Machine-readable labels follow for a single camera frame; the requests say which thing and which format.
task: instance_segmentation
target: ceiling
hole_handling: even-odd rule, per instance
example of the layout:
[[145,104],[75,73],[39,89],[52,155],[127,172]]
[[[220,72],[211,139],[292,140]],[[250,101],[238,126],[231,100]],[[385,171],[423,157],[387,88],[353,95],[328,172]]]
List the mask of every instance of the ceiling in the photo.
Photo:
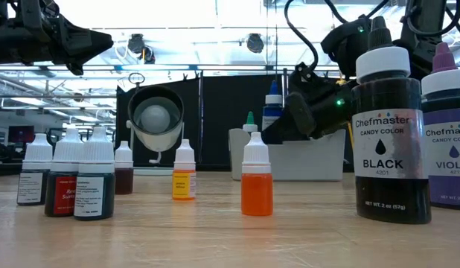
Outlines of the ceiling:
[[[85,74],[75,77],[64,66],[39,67],[0,66],[0,95],[114,95],[117,85],[126,90],[133,85],[130,73],[139,71],[144,84],[164,83],[189,78],[204,71],[205,76],[266,74],[288,68],[301,61],[311,63],[313,55],[307,46],[287,27],[283,14],[286,1],[272,2],[266,8],[264,0],[55,0],[72,23],[112,35],[114,47],[90,60]],[[333,0],[341,15],[348,21],[368,13],[380,0]],[[405,7],[386,6],[384,15],[392,38],[400,37],[399,23]],[[315,44],[319,52],[319,70],[333,71],[332,63],[319,46],[328,32],[340,23],[333,18],[322,0],[296,0],[289,9],[292,23]],[[142,65],[126,50],[131,34],[143,34],[146,45],[156,56],[154,66]],[[260,34],[265,47],[255,54],[246,47],[249,34]],[[460,49],[460,35],[453,30],[444,36],[453,50]],[[63,99],[42,100],[45,106],[101,107],[115,109],[115,99],[85,99],[82,102]],[[8,100],[7,105],[23,106],[23,102]],[[68,117],[76,111],[63,110]],[[100,121],[113,121],[108,110],[98,116]]]

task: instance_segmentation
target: white cap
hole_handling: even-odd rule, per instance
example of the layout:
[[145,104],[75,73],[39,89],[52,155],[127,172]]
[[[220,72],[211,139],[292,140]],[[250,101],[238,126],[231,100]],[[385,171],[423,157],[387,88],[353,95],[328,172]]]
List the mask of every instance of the white cap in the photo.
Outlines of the white cap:
[[67,129],[65,138],[58,141],[54,149],[51,171],[78,172],[83,145],[78,130]]
[[112,172],[114,172],[114,150],[112,142],[106,137],[105,127],[95,127],[93,135],[83,145],[80,173]]
[[195,169],[195,155],[189,140],[184,138],[180,147],[176,150],[176,161],[174,162],[174,169],[194,170]]
[[242,173],[271,173],[268,146],[259,132],[253,132],[243,149]]
[[361,78],[382,71],[402,71],[410,75],[409,52],[396,46],[377,48],[360,55],[356,60],[357,82]]
[[255,124],[244,124],[242,130],[248,133],[258,132],[258,126]]
[[121,146],[115,152],[116,168],[132,168],[132,151],[127,141],[121,141]]
[[46,134],[35,134],[35,139],[27,146],[22,169],[50,169],[53,159],[53,147],[46,140]]
[[423,95],[448,89],[460,89],[460,69],[436,72],[422,79]]
[[283,104],[282,95],[267,95],[265,97],[265,104]]

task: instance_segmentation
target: red label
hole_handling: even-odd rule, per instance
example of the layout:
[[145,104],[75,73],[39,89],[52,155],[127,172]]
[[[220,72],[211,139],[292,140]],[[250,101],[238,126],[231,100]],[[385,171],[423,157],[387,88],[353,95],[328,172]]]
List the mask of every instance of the red label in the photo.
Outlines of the red label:
[[57,177],[54,192],[54,213],[72,214],[74,211],[74,194],[76,177]]

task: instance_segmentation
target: purple bottle cap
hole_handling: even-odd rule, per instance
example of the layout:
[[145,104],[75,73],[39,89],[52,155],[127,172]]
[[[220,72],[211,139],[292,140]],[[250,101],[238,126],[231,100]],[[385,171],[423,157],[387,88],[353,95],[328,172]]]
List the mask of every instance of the purple bottle cap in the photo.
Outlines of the purple bottle cap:
[[433,57],[432,73],[440,71],[456,70],[458,67],[453,59],[453,54],[448,44],[441,42],[437,45],[435,56]]

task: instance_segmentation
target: food coloring bottle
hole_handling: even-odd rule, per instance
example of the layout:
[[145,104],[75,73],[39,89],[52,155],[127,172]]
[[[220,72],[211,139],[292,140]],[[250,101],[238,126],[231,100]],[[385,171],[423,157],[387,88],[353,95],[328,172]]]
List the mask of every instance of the food coloring bottle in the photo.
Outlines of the food coloring bottle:
[[197,191],[194,149],[188,139],[182,139],[176,150],[176,161],[173,163],[172,199],[194,200]]
[[392,46],[384,18],[372,21],[369,51],[356,61],[352,89],[357,213],[391,223],[431,220],[423,166],[421,87],[409,53]]
[[18,205],[43,205],[46,196],[46,181],[53,159],[53,147],[46,140],[46,134],[35,134],[27,146],[19,189],[16,195]]
[[460,70],[446,43],[437,45],[422,94],[430,199],[434,206],[460,209]]
[[243,125],[242,130],[248,133],[258,131],[258,126],[255,125],[255,119],[253,118],[253,112],[248,112],[248,115],[246,116],[246,124]]
[[78,170],[74,218],[101,220],[111,217],[116,183],[114,150],[104,127],[95,127],[91,138],[84,143]]
[[57,142],[46,187],[45,215],[73,216],[78,166],[83,142],[77,129],[67,129],[65,138]]
[[273,214],[273,177],[268,147],[259,132],[253,132],[243,150],[241,179],[242,214],[269,216]]
[[116,194],[132,194],[134,170],[132,169],[132,151],[127,141],[115,152]]
[[283,114],[283,96],[278,94],[278,84],[272,82],[269,94],[265,97],[261,131],[264,131]]

